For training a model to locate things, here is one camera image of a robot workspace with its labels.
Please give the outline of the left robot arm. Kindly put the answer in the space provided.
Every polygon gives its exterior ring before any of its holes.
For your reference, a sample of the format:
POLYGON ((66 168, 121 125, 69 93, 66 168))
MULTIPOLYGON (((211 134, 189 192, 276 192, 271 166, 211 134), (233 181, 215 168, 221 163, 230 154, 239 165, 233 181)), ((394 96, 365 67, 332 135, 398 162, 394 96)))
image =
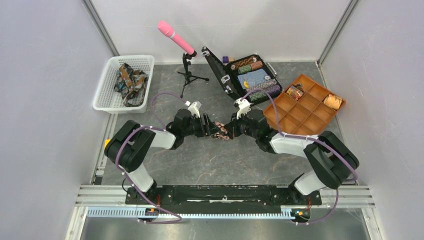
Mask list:
POLYGON ((105 144, 104 155, 139 189, 139 199, 151 204, 157 198, 157 190, 156 181, 143 164, 148 151, 151 148, 175 150, 184 143, 185 137, 211 137, 219 130, 206 113, 197 116, 188 109, 179 109, 164 129, 128 120, 105 144))

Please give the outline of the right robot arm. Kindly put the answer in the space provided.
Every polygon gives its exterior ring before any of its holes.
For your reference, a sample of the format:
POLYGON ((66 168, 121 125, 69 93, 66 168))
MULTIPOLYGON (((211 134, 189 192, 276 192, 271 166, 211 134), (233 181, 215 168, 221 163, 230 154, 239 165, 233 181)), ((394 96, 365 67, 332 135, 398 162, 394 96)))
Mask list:
POLYGON ((358 158, 331 131, 318 135, 280 133, 270 127, 261 110, 251 110, 231 117, 224 126, 230 138, 246 135, 255 140, 258 147, 271 154, 289 154, 308 160, 312 170, 297 177, 289 189, 289 199, 302 204, 309 195, 323 188, 336 190, 346 181, 356 181, 358 158))

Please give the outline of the orange compartment tray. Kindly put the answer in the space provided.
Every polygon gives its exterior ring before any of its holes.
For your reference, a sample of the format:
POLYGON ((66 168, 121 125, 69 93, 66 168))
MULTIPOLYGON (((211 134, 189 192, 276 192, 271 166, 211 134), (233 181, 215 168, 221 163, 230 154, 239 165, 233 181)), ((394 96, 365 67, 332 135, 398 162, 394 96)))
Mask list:
POLYGON ((280 95, 274 99, 263 114, 269 126, 295 135, 318 135, 322 133, 339 110, 333 110, 323 103, 331 92, 305 74, 300 74, 280 95), (286 90, 295 84, 302 84, 305 91, 300 100, 296 101, 286 94, 286 90))

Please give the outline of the black floral tie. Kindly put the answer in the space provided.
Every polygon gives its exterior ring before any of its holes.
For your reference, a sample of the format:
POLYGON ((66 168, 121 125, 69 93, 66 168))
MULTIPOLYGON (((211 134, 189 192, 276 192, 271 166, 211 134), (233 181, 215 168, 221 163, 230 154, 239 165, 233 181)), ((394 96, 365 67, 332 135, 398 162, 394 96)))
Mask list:
POLYGON ((214 129, 212 133, 210 134, 210 137, 213 139, 220 139, 220 140, 233 140, 234 136, 232 133, 230 133, 226 128, 225 125, 221 122, 214 121, 214 129))

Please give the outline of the white plastic basket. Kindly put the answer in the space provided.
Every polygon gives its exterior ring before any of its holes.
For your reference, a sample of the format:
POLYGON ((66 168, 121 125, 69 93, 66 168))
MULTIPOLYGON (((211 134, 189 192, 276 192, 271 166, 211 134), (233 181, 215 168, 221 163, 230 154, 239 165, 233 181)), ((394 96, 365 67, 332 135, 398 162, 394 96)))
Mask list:
POLYGON ((94 95, 92 107, 97 111, 109 114, 142 114, 146 111, 151 82, 153 80, 153 69, 155 58, 152 55, 120 55, 110 58, 101 75, 97 90, 94 95), (122 94, 114 90, 118 80, 118 71, 121 65, 128 64, 133 70, 141 70, 147 74, 145 88, 139 95, 128 102, 134 106, 124 105, 122 94))

